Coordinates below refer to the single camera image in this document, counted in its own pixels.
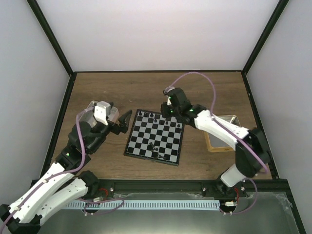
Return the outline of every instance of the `robotic arm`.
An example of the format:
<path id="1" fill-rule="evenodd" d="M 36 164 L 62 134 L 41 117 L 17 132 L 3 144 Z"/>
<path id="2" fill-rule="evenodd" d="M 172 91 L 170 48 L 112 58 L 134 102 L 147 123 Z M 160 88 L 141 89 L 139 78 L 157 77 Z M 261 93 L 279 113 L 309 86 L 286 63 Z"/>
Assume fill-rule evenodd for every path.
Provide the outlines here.
<path id="1" fill-rule="evenodd" d="M 241 180 L 247 177 L 254 177 L 261 170 L 262 166 L 246 147 L 238 142 L 229 132 L 220 127 L 213 118 L 247 143 L 262 162 L 269 162 L 269 146 L 264 134 L 259 129 L 249 130 L 228 123 L 217 116 L 211 116 L 210 111 L 205 107 L 198 104 L 192 105 L 180 88 L 172 87 L 164 91 L 164 94 L 167 96 L 167 102 L 161 105 L 161 113 L 164 117 L 174 116 L 184 124 L 214 135 L 235 150 L 235 164 L 220 175 L 217 180 L 217 188 L 222 194 L 226 195 Z"/>
<path id="2" fill-rule="evenodd" d="M 130 110 L 118 119 L 118 109 L 113 103 L 104 101 L 92 101 L 87 109 L 91 111 L 84 113 L 79 122 L 86 152 L 83 166 L 91 160 L 89 155 L 98 150 L 110 132 L 118 135 L 120 132 L 128 131 L 132 114 Z M 82 172 L 74 180 L 72 179 L 78 171 L 66 173 L 66 171 L 78 168 L 82 162 L 76 125 L 73 126 L 68 138 L 67 146 L 57 156 L 44 176 L 20 199 L 10 205 L 0 206 L 0 217 L 3 221 L 14 214 L 6 224 L 11 233 L 35 234 L 49 217 L 69 202 L 86 195 L 92 196 L 98 191 L 98 179 L 92 172 Z M 62 172 L 65 173 L 48 180 L 50 176 Z M 35 191 L 34 189 L 42 183 L 43 185 Z M 19 207 L 32 193 L 33 195 L 23 206 Z"/>

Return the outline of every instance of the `black chessboard square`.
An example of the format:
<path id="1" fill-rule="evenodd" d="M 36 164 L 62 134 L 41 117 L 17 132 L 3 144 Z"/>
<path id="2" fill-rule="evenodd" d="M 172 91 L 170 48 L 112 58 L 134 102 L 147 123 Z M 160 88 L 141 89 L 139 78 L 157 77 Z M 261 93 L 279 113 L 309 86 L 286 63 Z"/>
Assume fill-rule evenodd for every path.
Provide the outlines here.
<path id="1" fill-rule="evenodd" d="M 124 155 L 178 166 L 183 131 L 175 117 L 137 110 Z"/>

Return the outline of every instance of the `white wall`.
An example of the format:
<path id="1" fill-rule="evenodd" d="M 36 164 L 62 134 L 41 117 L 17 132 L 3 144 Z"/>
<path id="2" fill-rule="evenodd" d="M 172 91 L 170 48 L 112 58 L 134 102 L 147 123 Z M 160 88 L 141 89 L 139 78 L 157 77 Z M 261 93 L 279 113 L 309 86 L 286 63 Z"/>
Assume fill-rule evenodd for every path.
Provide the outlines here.
<path id="1" fill-rule="evenodd" d="M 27 1 L 2 0 L 0 204 L 39 177 L 68 79 Z"/>
<path id="2" fill-rule="evenodd" d="M 312 1 L 288 3 L 248 81 L 277 169 L 312 233 Z"/>
<path id="3" fill-rule="evenodd" d="M 242 69 L 278 0 L 38 0 L 74 71 Z"/>

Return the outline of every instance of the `wooden table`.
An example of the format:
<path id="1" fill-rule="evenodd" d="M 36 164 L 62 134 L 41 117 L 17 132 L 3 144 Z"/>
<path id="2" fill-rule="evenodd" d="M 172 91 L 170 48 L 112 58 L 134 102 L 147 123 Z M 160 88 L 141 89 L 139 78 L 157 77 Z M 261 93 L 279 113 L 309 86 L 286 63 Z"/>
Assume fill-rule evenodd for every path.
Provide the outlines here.
<path id="1" fill-rule="evenodd" d="M 67 143 L 76 114 L 92 100 L 113 101 L 120 114 L 132 109 L 160 112 L 166 101 L 162 91 L 183 73 L 78 73 L 55 148 L 55 158 Z M 242 126 L 256 127 L 253 112 L 240 73 L 206 73 L 215 84 L 216 115 L 236 115 Z M 192 104 L 210 108 L 213 93 L 209 82 L 199 75 L 181 79 L 182 88 Z M 130 120 L 133 123 L 134 113 Z M 105 143 L 91 155 L 84 167 L 102 179 L 216 179 L 234 163 L 234 152 L 210 153 L 204 133 L 186 126 L 179 166 L 124 156 L 127 134 L 109 134 Z M 257 179 L 270 179 L 259 175 Z"/>

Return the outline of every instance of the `gray floor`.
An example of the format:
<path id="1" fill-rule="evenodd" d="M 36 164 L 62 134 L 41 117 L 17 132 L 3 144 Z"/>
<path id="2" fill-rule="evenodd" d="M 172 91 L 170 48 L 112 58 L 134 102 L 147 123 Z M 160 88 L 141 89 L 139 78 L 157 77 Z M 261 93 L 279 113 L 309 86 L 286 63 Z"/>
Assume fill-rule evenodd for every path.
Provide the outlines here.
<path id="1" fill-rule="evenodd" d="M 296 234 L 298 230 L 284 195 L 260 193 L 244 214 L 218 211 L 116 211 L 85 217 L 80 210 L 61 210 L 40 234 Z"/>

